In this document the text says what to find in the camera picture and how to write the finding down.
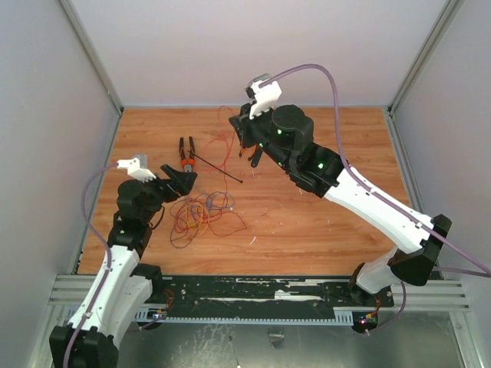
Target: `wooden floor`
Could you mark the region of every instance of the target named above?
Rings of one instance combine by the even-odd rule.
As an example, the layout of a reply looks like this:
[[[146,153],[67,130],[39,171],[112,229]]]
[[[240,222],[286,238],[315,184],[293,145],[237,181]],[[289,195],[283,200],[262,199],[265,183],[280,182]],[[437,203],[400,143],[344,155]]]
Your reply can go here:
[[[332,109],[305,112],[315,121],[315,142],[336,150]],[[203,152],[203,146],[222,131],[229,141],[232,138],[230,112],[222,110],[221,115],[219,123],[217,110],[125,110],[110,161],[146,153],[154,172],[164,163],[180,168],[179,138],[193,135],[196,152],[221,163],[223,143],[213,143]],[[374,184],[407,203],[381,110],[341,109],[341,134],[350,162]],[[235,139],[227,171],[244,183],[229,180],[228,184],[236,199],[233,211],[242,216],[247,229],[226,238],[207,231],[187,248],[175,249],[169,241],[173,219],[166,205],[166,217],[153,233],[142,262],[159,265],[167,274],[350,274],[361,262],[392,248],[384,235],[347,209],[300,191],[267,156],[252,170],[238,152]],[[224,190],[221,174],[204,172],[209,167],[199,161],[195,168],[199,175],[193,194]],[[94,225],[104,236],[117,211],[117,187],[126,179],[124,171],[112,169],[104,181],[94,216]],[[214,225],[219,234],[241,226],[233,215]],[[102,256],[102,245],[90,235],[79,273],[96,272]]]

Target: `wire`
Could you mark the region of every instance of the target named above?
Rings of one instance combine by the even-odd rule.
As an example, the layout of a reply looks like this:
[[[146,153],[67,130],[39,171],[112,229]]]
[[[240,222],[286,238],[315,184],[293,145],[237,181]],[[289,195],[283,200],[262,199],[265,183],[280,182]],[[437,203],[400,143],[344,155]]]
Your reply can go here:
[[[150,224],[150,230],[155,230],[156,228],[159,227],[160,223],[162,222],[163,220],[163,213],[164,213],[164,209],[163,209],[163,206],[160,206],[160,218],[159,218],[159,221],[157,221],[157,223],[155,225],[151,225]]]
[[[202,236],[208,229],[215,235],[220,238],[224,238],[235,234],[236,232],[240,232],[242,230],[247,229],[247,225],[244,220],[235,212],[232,211],[233,206],[235,205],[235,198],[233,195],[229,193],[229,185],[227,182],[226,175],[226,164],[232,152],[232,147],[235,142],[235,131],[232,130],[232,142],[226,138],[226,135],[223,131],[224,124],[220,119],[220,113],[223,108],[228,109],[232,114],[233,111],[227,106],[221,106],[218,109],[217,119],[219,121],[221,131],[220,134],[208,142],[203,147],[202,155],[205,156],[206,148],[217,141],[222,141],[226,145],[226,155],[219,165],[213,165],[213,170],[203,170],[205,172],[212,173],[214,171],[220,171],[223,173],[223,181],[225,184],[225,191],[215,191],[211,194],[201,193],[197,197],[188,197],[185,199],[181,199],[178,202],[175,202],[170,208],[170,215],[174,218],[173,229],[170,232],[170,244],[177,249],[186,248],[191,242]],[[232,214],[239,218],[242,223],[241,228],[237,228],[231,232],[225,234],[219,234],[214,229],[212,223],[219,221],[224,215]],[[181,239],[186,239],[183,244],[177,244],[177,241]]]
[[[401,282],[400,286],[402,287],[402,302],[400,303],[400,308],[397,311],[396,315],[393,316],[390,320],[388,320],[385,324],[375,327],[373,330],[367,331],[365,336],[370,336],[373,332],[383,330],[384,328],[390,326],[393,322],[399,319],[402,312],[404,312],[404,308],[406,307],[406,301],[407,301],[406,285],[404,285],[404,282]]]
[[[87,320],[87,315],[91,313],[92,308],[95,305],[95,302],[97,301],[97,297],[101,293],[102,287],[104,286],[104,283],[106,282],[107,276],[109,275],[110,272],[110,266],[112,264],[112,257],[110,253],[110,248],[109,244],[106,242],[106,240],[103,238],[103,236],[95,229],[95,227],[91,224],[91,220],[88,218],[87,211],[85,209],[85,197],[87,196],[87,191],[89,189],[89,186],[91,183],[99,176],[104,174],[106,171],[109,169],[116,167],[117,163],[113,163],[109,166],[105,166],[104,168],[100,169],[97,171],[95,174],[93,174],[88,181],[85,183],[84,189],[82,190],[82,196],[81,196],[81,211],[82,211],[82,217],[84,218],[85,223],[87,224],[87,227],[94,233],[94,235],[101,241],[102,245],[104,246],[104,250],[106,253],[106,259],[107,259],[107,267],[102,275],[101,281],[99,282],[99,285],[96,287],[96,290],[94,292],[94,295],[92,296],[91,300],[88,303],[87,309],[85,310],[84,316],[80,319],[80,323],[78,326],[75,328],[75,331],[72,333],[70,340],[68,341],[67,349],[64,352],[63,356],[63,368],[68,368],[68,363],[70,361],[70,354],[71,354],[71,349],[73,348],[75,344],[75,340],[77,339],[78,334],[80,333],[82,327],[84,326],[85,321]]]
[[[222,163],[219,164],[219,165],[215,165],[215,168],[212,168],[212,169],[201,169],[202,171],[206,172],[206,173],[213,173],[216,171],[216,168],[220,168],[220,169],[223,169],[223,171],[226,171],[226,164],[227,164],[227,161],[229,160],[229,157],[230,157],[230,154],[232,153],[232,146],[234,144],[234,141],[235,141],[235,138],[236,138],[236,132],[234,131],[234,129],[232,129],[232,142],[229,144],[229,141],[227,140],[227,137],[225,135],[225,133],[223,132],[223,127],[224,126],[228,126],[228,124],[223,124],[222,120],[220,119],[220,112],[222,111],[222,109],[227,109],[230,113],[232,113],[232,115],[234,114],[233,113],[233,110],[230,108],[230,107],[227,107],[227,106],[220,106],[219,109],[218,109],[218,113],[217,113],[217,119],[219,121],[219,124],[220,124],[220,133],[219,135],[214,138],[213,140],[210,140],[202,149],[203,153],[202,153],[202,156],[206,156],[206,150],[208,149],[209,145],[214,143],[214,142],[224,142],[225,143],[225,146],[226,146],[226,155],[225,155],[225,158],[223,159]]]
[[[374,315],[378,314],[378,311],[381,309],[381,297],[379,297],[378,295],[376,295],[376,296],[375,296],[375,301],[377,302],[377,306],[376,306],[375,311],[373,311],[373,312],[371,312],[371,313],[367,314],[367,315],[365,316],[365,318],[367,318],[367,319],[372,318]]]
[[[240,215],[232,211],[235,199],[227,192],[201,193],[197,197],[181,199],[170,208],[170,215],[174,217],[174,226],[170,233],[170,244],[174,248],[186,248],[191,242],[210,230],[215,236],[224,238],[236,232],[247,229],[247,225]],[[232,214],[239,218],[243,227],[226,234],[219,234],[213,228],[212,223],[220,220],[224,215]],[[188,238],[183,245],[176,241]]]
[[[416,226],[421,227],[425,232],[428,232],[430,235],[432,235],[434,238],[438,239],[440,242],[444,243],[448,247],[450,247],[453,251],[455,251],[458,255],[461,255],[464,257],[467,261],[471,262],[478,268],[480,268],[483,272],[475,272],[475,271],[470,271],[470,270],[458,270],[460,273],[465,273],[465,274],[473,274],[475,276],[480,276],[484,278],[491,278],[491,269],[488,268],[484,263],[482,263],[480,260],[477,258],[474,258],[471,255],[468,255],[465,251],[462,251],[459,247],[454,245],[451,241],[446,239],[444,236],[438,234],[435,232],[433,229],[429,228],[425,224],[422,224],[420,220],[418,220],[416,217],[411,215],[409,212],[406,210],[402,209],[395,203],[392,203],[389,199],[383,197],[381,194],[379,194],[377,191],[372,191],[373,188],[371,188],[369,185],[364,183],[358,176],[351,170],[351,165],[348,163],[346,160],[346,155],[344,154],[344,149],[343,145],[341,142],[341,123],[340,123],[340,118],[339,118],[339,99],[338,99],[338,89],[336,87],[336,83],[334,82],[334,78],[332,77],[331,73],[325,68],[322,67],[321,65],[318,64],[303,64],[299,65],[297,67],[293,67],[291,69],[288,69],[287,71],[283,71],[280,74],[275,75],[274,77],[262,82],[259,87],[262,88],[268,84],[271,84],[275,81],[279,81],[283,77],[286,77],[287,75],[290,75],[292,73],[295,73],[297,71],[303,71],[305,69],[316,69],[318,71],[321,71],[324,73],[324,75],[329,79],[329,82],[331,83],[331,89],[332,89],[332,97],[334,101],[334,130],[336,133],[336,140],[338,142],[338,151],[339,151],[339,156],[341,157],[341,161],[343,162],[343,166],[346,169],[347,173],[353,180],[361,186],[363,189],[365,189],[367,192],[371,193],[373,196],[376,198],[380,199],[383,203],[386,205],[390,206],[392,209],[395,209],[398,211],[401,215],[406,216],[410,221],[412,221]]]

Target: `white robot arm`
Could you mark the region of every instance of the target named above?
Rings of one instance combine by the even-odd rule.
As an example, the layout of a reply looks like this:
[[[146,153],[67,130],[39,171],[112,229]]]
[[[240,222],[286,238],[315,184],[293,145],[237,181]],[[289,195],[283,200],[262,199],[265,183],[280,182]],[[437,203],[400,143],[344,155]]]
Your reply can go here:
[[[196,173],[163,165],[169,178],[161,179],[146,168],[145,156],[119,160],[117,168],[126,169],[134,180],[118,188],[118,212],[91,289],[68,325],[51,333],[55,368],[116,367],[120,342],[138,308],[163,296],[160,267],[139,263],[152,234],[150,220],[158,211],[163,216],[163,203],[189,194]]]
[[[250,157],[252,167],[257,166],[262,153],[267,154],[299,188],[342,205],[394,242],[394,249],[375,261],[361,264],[353,273],[350,289],[356,301],[362,302],[400,281],[426,284],[442,242],[422,226],[444,237],[450,220],[414,211],[371,184],[354,167],[349,166],[348,172],[337,153],[314,143],[314,122],[300,108],[284,105],[273,109],[282,91],[277,81],[269,83],[269,79],[265,74],[253,80],[245,89],[250,102],[241,107],[239,115],[229,119],[242,148],[256,147]],[[409,220],[375,193],[409,212],[418,222]]]

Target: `metal frame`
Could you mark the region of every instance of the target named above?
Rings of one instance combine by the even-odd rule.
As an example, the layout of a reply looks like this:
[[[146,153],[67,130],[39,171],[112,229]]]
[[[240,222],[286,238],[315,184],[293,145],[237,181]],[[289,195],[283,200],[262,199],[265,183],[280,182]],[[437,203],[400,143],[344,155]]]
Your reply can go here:
[[[51,351],[49,349],[49,335],[53,327],[57,324],[63,324],[70,313],[73,313],[74,309],[82,302],[87,294],[92,282],[95,279],[95,275],[58,275],[56,282],[54,283],[53,291],[48,302],[48,307],[44,313],[43,318],[43,330],[38,335],[38,339],[35,343],[35,356],[32,357],[30,367],[31,368],[48,368],[51,367]],[[383,311],[397,311],[400,308],[402,300],[402,289],[400,286],[394,285],[392,287],[394,296],[394,306],[390,308],[381,308]],[[159,304],[144,304],[142,310],[138,315],[146,314],[149,307],[165,307]],[[168,320],[165,323],[207,323],[207,324],[302,324],[302,325],[323,325],[323,326],[348,326],[352,324],[352,312],[365,311],[366,308],[362,307],[336,307],[334,312],[336,318],[333,321],[321,321],[312,320],[305,321],[304,323],[298,321],[271,321],[271,320],[207,320],[207,319],[176,319]],[[467,324],[466,315],[469,313],[469,305],[467,303],[465,294],[462,289],[462,285],[459,281],[429,281],[427,286],[424,287],[412,287],[407,286],[407,306],[406,311],[408,313],[421,313],[421,312],[450,312],[452,316],[452,322],[454,323],[454,329],[458,326],[456,332],[456,339],[460,345],[460,351],[470,351],[473,346],[473,340],[471,338],[471,328]],[[475,368],[479,365],[480,355],[478,353],[462,354],[463,361],[468,368]]]
[[[407,155],[403,138],[399,129],[397,128],[393,111],[389,112],[389,109],[387,109],[383,110],[383,113],[385,116],[390,141],[392,142],[392,146],[394,148],[397,164],[402,175],[404,186],[406,187],[409,195],[410,204],[417,211],[424,213],[423,200],[421,198],[420,190],[417,186],[417,181],[410,164],[409,156]],[[486,364],[483,361],[484,355],[481,353],[483,351],[483,347],[477,339],[478,333],[472,316],[469,316],[462,311],[448,311],[450,313],[453,332],[455,333],[465,367],[485,367]]]
[[[61,7],[61,10],[64,13],[65,18],[67,19],[70,26],[73,28],[75,36],[81,44],[81,47],[84,49],[85,54],[87,55],[89,61],[94,67],[97,76],[101,80],[101,83],[107,90],[107,95],[109,96],[114,109],[116,109],[117,113],[121,116],[123,113],[123,104],[121,103],[121,99],[117,95],[116,89],[114,88],[113,82],[110,80],[109,75],[106,72],[106,69],[102,65],[102,62],[95,51],[95,47],[92,44],[91,39],[87,36],[87,32],[85,31],[85,27],[82,25],[81,20],[78,17],[77,12],[74,9],[74,6],[71,4],[70,0],[57,0],[58,4]]]
[[[426,65],[437,45],[440,43],[445,31],[448,29],[448,26],[463,3],[464,0],[447,0],[447,3],[438,15],[437,21],[431,28],[427,39],[424,40],[423,46],[418,52],[416,59],[414,59],[413,64],[409,68],[399,90],[396,92],[394,99],[390,103],[388,110],[391,113],[394,113],[400,104],[402,104],[403,99],[409,93],[410,88],[413,86],[417,77],[420,75],[420,72],[423,70],[424,65]]]

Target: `pliers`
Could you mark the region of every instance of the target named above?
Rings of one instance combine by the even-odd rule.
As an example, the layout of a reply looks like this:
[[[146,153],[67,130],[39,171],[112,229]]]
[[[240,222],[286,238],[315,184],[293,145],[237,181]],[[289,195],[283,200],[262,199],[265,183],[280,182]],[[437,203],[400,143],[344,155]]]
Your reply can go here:
[[[193,138],[190,136],[189,137],[189,145],[191,149],[189,150],[189,159],[186,158],[186,154],[184,153],[184,138],[180,137],[179,139],[179,154],[181,156],[181,166],[184,169],[185,173],[192,173],[193,172],[193,166],[195,163],[194,160],[194,153],[196,149],[194,148],[194,141]]]

